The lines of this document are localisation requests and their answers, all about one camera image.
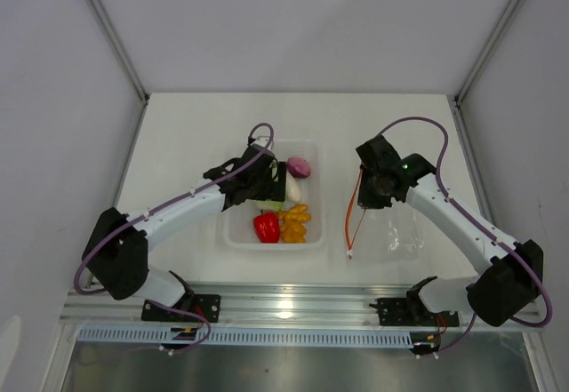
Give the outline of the left aluminium frame post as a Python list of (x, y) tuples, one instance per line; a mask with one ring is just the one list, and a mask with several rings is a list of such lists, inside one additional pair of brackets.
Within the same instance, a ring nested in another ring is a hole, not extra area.
[(128, 54), (124, 42), (118, 34), (116, 27), (108, 14), (108, 10), (103, 0), (85, 0), (93, 18), (97, 22), (100, 31), (107, 41), (107, 44), (116, 58), (119, 67), (122, 69), (130, 86), (135, 92), (137, 99), (145, 106), (149, 99), (149, 94), (137, 73), (130, 55)]

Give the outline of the clear zip top bag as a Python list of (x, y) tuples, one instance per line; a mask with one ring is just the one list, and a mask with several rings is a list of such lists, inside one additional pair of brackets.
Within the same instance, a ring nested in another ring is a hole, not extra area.
[(347, 259), (362, 264), (416, 259), (425, 245), (417, 214), (400, 203), (382, 210), (364, 208), (358, 202), (363, 184), (360, 169), (344, 218)]

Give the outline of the aluminium frame post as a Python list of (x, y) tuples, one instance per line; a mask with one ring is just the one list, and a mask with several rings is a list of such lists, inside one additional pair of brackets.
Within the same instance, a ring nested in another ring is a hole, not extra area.
[(130, 55), (128, 54), (124, 42), (118, 34), (116, 27), (108, 14), (108, 10), (103, 0), (85, 0), (93, 18), (97, 22), (100, 31), (107, 41), (107, 44), (116, 58), (119, 67), (122, 69), (130, 86), (135, 92), (137, 99), (145, 106), (149, 99), (149, 94), (137, 73)]
[(454, 105), (457, 108), (461, 108), (464, 104), (467, 96), (484, 72), (485, 67), (489, 64), (493, 54), (500, 46), (501, 41), (507, 34), (509, 27), (512, 25), (516, 16), (521, 11), (524, 3), (525, 0), (507, 0), (505, 5), (501, 8), (498, 18), (493, 24), (482, 48), (478, 52), (474, 63), (462, 81), (459, 90), (454, 95)]

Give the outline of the white plastic basket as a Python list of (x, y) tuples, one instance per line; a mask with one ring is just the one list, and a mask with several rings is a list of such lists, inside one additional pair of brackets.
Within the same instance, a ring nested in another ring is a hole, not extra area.
[[(313, 140), (276, 140), (271, 151), (279, 166), (273, 168), (275, 179), (263, 194), (247, 200), (222, 215), (222, 237), (225, 245), (238, 250), (250, 251), (307, 251), (316, 249), (324, 242), (325, 200), (320, 174), (322, 154)], [(300, 157), (308, 162), (310, 175), (305, 179), (290, 179), (285, 166), (291, 157)], [(264, 213), (277, 215), (278, 211), (289, 212), (295, 206), (306, 206), (310, 220), (303, 224), (307, 233), (299, 242), (279, 241), (263, 243), (257, 236), (253, 219)]]

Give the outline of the red bell pepper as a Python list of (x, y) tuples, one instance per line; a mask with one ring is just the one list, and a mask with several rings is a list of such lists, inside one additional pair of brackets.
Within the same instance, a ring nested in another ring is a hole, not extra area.
[(280, 240), (279, 218), (275, 212), (265, 212), (252, 221), (256, 236), (264, 244), (276, 244)]

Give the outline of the right aluminium frame post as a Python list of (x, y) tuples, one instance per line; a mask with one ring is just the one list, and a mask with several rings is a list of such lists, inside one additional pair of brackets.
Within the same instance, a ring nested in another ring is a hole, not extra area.
[(462, 81), (459, 90), (454, 95), (454, 105), (457, 108), (461, 108), (464, 104), (467, 96), (484, 72), (485, 67), (489, 64), (493, 54), (500, 46), (501, 41), (507, 34), (509, 27), (512, 25), (516, 16), (521, 11), (524, 3), (525, 0), (507, 0), (505, 5), (501, 8), (498, 18), (493, 24), (482, 48), (478, 52), (474, 63)]

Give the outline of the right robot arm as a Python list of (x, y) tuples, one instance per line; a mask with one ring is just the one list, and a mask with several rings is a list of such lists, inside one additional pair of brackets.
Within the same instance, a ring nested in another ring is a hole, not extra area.
[(543, 250), (533, 240), (519, 242), (453, 197), (442, 182), (438, 165), (419, 154), (405, 158), (382, 149), (360, 152), (362, 179), (358, 203), (364, 209), (383, 209), (393, 202), (410, 205), (432, 222), (462, 252), (476, 274), (444, 279), (428, 277), (407, 293), (405, 311), (416, 324), (437, 313), (459, 311), (498, 327), (523, 323), (518, 312), (542, 298), (552, 316), (543, 284)]

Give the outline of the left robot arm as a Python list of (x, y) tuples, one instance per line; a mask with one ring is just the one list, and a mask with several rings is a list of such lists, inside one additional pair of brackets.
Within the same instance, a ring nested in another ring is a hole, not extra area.
[(100, 283), (98, 292), (115, 300), (142, 298), (172, 320), (184, 320), (193, 309), (193, 292), (175, 272), (151, 267), (149, 253), (191, 223), (247, 200), (284, 200), (285, 187), (284, 162), (268, 155), (249, 161), (232, 158), (205, 172), (189, 192), (155, 208), (121, 213), (111, 207), (98, 218), (85, 247), (75, 291), (88, 294), (79, 283), (88, 270)]

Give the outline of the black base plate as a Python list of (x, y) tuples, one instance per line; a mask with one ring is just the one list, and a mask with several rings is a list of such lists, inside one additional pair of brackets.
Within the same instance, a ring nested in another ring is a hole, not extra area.
[(145, 322), (162, 323), (190, 323), (200, 322), (201, 319), (209, 323), (217, 323), (221, 308), (219, 294), (185, 294), (180, 302), (172, 308), (164, 309), (150, 300), (145, 300), (141, 311), (141, 320)]
[(375, 310), (381, 326), (458, 327), (457, 313), (430, 312), (418, 298), (378, 298), (369, 304)]

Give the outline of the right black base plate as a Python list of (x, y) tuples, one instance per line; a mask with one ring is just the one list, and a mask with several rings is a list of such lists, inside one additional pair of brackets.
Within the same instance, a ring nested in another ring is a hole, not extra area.
[(378, 298), (369, 304), (375, 310), (381, 326), (458, 327), (457, 313), (430, 312), (418, 298)]

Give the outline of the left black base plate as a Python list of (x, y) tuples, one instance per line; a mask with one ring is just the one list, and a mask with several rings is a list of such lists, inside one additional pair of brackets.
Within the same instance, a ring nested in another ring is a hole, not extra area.
[(180, 302), (172, 308), (164, 309), (150, 300), (145, 300), (141, 311), (141, 320), (145, 322), (162, 323), (190, 323), (200, 322), (201, 319), (209, 323), (217, 323), (221, 308), (219, 294), (185, 294)]

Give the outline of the white radish with leaves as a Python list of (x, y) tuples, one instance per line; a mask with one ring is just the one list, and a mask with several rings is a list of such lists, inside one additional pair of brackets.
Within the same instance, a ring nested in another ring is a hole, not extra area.
[(285, 162), (274, 161), (271, 165), (274, 197), (277, 201), (299, 203), (302, 193), (296, 179), (289, 173)]

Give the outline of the purple onion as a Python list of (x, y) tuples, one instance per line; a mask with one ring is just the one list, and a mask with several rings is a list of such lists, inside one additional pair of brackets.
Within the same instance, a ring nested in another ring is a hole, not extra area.
[(291, 156), (286, 161), (288, 172), (294, 177), (299, 179), (306, 179), (312, 173), (310, 163), (301, 156)]

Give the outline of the green cabbage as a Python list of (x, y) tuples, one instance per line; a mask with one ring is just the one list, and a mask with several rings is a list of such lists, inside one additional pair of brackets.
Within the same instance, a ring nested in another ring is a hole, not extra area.
[(283, 201), (272, 200), (255, 200), (254, 203), (255, 206), (262, 212), (279, 212), (285, 205)]

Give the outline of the aluminium mounting rail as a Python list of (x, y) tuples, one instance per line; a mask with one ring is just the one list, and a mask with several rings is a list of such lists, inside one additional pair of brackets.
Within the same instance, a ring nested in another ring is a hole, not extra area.
[[(194, 284), (197, 294), (221, 296), (218, 326), (363, 329), (379, 324), (370, 307), (379, 298), (405, 296), (396, 285), (317, 286), (293, 284)], [(139, 324), (143, 299), (113, 300), (107, 294), (70, 292), (65, 324)]]

